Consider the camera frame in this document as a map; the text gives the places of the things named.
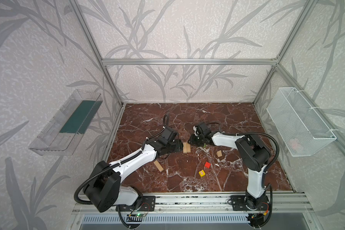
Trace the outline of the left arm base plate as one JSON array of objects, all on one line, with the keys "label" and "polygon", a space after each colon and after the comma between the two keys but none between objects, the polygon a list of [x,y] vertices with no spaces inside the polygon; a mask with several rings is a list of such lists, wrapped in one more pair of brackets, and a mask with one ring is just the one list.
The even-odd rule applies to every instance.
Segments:
[{"label": "left arm base plate", "polygon": [[153,195],[143,195],[139,197],[132,206],[127,205],[118,205],[116,211],[121,212],[132,212],[132,211],[141,211],[141,212],[150,212],[154,211],[156,204],[156,196]]}]

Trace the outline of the wood block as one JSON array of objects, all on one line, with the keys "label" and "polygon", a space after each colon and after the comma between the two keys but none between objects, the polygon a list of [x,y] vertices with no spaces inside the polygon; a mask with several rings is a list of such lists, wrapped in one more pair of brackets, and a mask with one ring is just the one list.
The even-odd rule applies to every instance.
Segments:
[{"label": "wood block", "polygon": [[183,143],[183,153],[188,153],[188,151],[187,151],[187,143],[186,142]]},{"label": "wood block", "polygon": [[164,171],[164,168],[162,167],[162,165],[158,161],[154,161],[153,163],[156,166],[156,168],[159,170],[159,172]]}]

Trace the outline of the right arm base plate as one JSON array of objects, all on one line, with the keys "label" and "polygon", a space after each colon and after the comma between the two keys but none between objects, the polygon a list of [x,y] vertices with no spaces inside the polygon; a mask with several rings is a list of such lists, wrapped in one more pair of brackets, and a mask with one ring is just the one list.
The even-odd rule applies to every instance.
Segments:
[{"label": "right arm base plate", "polygon": [[227,203],[233,211],[269,211],[270,201],[266,195],[253,198],[246,195],[232,195]]}]

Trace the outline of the wood block slanted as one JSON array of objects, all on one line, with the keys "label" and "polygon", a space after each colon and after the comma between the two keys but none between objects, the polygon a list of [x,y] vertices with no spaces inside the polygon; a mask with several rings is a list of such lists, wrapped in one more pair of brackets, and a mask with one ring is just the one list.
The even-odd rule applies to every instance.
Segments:
[{"label": "wood block slanted", "polygon": [[186,150],[187,150],[187,153],[191,152],[191,145],[189,143],[186,144]]}]

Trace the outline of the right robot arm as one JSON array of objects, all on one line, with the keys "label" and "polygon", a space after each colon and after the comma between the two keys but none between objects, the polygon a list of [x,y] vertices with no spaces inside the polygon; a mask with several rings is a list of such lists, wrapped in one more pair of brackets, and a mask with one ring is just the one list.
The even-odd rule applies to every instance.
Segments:
[{"label": "right robot arm", "polygon": [[264,175],[273,164],[270,149],[260,136],[274,140],[271,136],[260,132],[230,134],[213,132],[208,124],[201,122],[193,126],[188,143],[197,147],[223,146],[238,150],[243,165],[248,168],[248,185],[245,191],[245,205],[249,210],[256,210],[265,201],[266,191]]}]

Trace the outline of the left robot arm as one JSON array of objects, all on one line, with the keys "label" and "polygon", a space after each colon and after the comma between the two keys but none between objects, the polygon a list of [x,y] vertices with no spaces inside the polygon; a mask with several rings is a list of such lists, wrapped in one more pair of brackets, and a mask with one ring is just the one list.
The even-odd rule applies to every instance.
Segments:
[{"label": "left robot arm", "polygon": [[142,166],[182,150],[178,132],[166,127],[158,137],[145,139],[142,146],[128,156],[111,163],[99,162],[89,179],[77,188],[74,200],[94,205],[100,213],[119,205],[138,209],[142,206],[142,193],[136,188],[122,186],[122,182]]}]

